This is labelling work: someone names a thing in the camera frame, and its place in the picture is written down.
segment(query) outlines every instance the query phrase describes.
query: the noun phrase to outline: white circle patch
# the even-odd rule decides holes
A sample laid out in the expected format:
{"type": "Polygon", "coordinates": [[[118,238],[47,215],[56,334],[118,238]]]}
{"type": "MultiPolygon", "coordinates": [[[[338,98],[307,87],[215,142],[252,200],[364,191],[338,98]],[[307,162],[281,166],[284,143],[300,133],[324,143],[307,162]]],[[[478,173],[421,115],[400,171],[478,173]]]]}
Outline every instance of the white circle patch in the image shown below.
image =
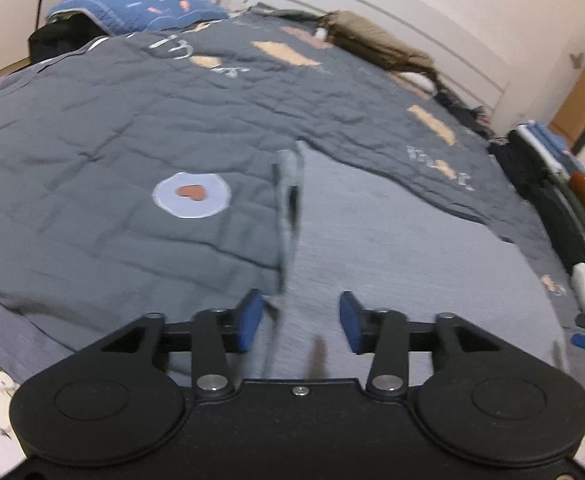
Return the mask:
{"type": "Polygon", "coordinates": [[[179,218],[206,218],[228,207],[230,187],[214,173],[175,173],[157,184],[152,199],[179,218]]]}

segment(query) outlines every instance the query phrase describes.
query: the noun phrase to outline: orange heart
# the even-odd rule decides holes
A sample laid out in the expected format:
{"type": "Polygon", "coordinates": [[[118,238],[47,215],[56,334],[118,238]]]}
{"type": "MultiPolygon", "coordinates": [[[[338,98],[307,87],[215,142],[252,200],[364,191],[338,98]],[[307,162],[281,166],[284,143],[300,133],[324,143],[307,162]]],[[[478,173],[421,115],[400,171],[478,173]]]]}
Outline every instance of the orange heart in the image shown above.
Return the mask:
{"type": "Polygon", "coordinates": [[[175,193],[179,196],[189,197],[190,200],[194,200],[195,202],[201,202],[207,197],[205,187],[200,186],[199,184],[196,184],[195,186],[179,187],[175,193]]]}

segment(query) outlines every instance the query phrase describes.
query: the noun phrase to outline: silver bolt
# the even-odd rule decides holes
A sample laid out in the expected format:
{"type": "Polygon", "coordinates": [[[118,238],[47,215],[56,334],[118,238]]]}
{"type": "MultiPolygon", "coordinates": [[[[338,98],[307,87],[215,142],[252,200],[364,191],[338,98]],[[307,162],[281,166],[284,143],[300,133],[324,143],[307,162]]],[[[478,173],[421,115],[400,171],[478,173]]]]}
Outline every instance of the silver bolt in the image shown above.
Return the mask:
{"type": "Polygon", "coordinates": [[[207,392],[216,392],[228,386],[228,380],[223,375],[208,374],[198,378],[197,386],[207,392]]]}
{"type": "Polygon", "coordinates": [[[378,375],[373,379],[373,386],[382,392],[395,392],[404,385],[396,375],[378,375]]]}
{"type": "Polygon", "coordinates": [[[311,389],[308,386],[295,386],[292,389],[292,394],[298,397],[305,397],[311,392],[311,389]]]}

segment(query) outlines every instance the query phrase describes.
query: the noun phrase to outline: white headboard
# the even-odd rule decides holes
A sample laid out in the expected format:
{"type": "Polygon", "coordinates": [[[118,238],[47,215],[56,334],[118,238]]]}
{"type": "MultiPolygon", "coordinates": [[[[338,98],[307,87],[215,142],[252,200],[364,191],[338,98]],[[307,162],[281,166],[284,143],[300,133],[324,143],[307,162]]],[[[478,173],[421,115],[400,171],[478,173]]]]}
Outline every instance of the white headboard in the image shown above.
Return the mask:
{"type": "Polygon", "coordinates": [[[510,68],[495,52],[421,0],[224,0],[231,10],[258,2],[316,14],[352,10],[410,46],[427,52],[442,80],[469,105],[493,111],[509,84],[510,68]]]}

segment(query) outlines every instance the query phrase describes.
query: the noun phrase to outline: round black cover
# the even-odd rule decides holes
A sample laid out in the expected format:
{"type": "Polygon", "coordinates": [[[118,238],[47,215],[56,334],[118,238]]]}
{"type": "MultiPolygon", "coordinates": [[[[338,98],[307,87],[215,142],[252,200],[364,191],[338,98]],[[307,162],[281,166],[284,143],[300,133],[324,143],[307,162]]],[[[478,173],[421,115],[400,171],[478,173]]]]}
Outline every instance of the round black cover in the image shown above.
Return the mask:
{"type": "Polygon", "coordinates": [[[26,381],[10,405],[26,455],[74,466],[152,450],[184,413],[184,394],[165,373],[118,352],[61,362],[26,381]]]}
{"type": "Polygon", "coordinates": [[[441,444],[466,458],[530,466],[577,449],[585,392],[523,352],[472,352],[423,384],[417,415],[441,444]]]}

